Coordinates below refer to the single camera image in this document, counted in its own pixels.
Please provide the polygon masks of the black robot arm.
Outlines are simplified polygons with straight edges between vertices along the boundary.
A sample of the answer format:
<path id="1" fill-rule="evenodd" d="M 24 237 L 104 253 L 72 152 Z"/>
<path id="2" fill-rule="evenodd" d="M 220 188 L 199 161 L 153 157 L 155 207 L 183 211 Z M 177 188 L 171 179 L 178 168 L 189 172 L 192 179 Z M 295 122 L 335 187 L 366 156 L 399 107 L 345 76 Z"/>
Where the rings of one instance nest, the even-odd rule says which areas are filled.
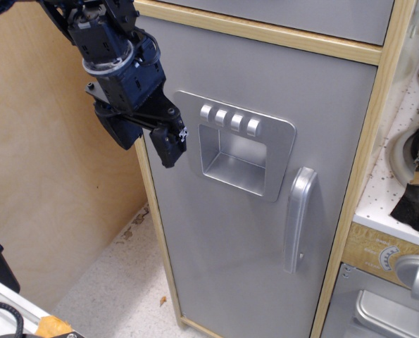
<path id="1" fill-rule="evenodd" d="M 187 128 L 164 94 L 166 76 L 156 39 L 136 26 L 133 1 L 40 1 L 54 25 L 79 49 L 95 78 L 86 91 L 116 143 L 128 150 L 149 131 L 165 168 L 186 151 Z"/>

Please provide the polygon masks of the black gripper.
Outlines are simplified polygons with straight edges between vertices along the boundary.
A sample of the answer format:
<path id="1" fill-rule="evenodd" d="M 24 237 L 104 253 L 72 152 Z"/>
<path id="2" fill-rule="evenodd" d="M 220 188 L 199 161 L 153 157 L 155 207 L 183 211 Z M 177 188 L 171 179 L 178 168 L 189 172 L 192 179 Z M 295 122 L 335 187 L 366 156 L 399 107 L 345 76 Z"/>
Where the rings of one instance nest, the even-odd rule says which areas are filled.
<path id="1" fill-rule="evenodd" d="M 179 109 L 165 96 L 165 73 L 157 58 L 85 60 L 96 81 L 87 85 L 94 112 L 104 129 L 124 150 L 150 131 L 165 168 L 172 168 L 187 150 L 187 128 Z"/>

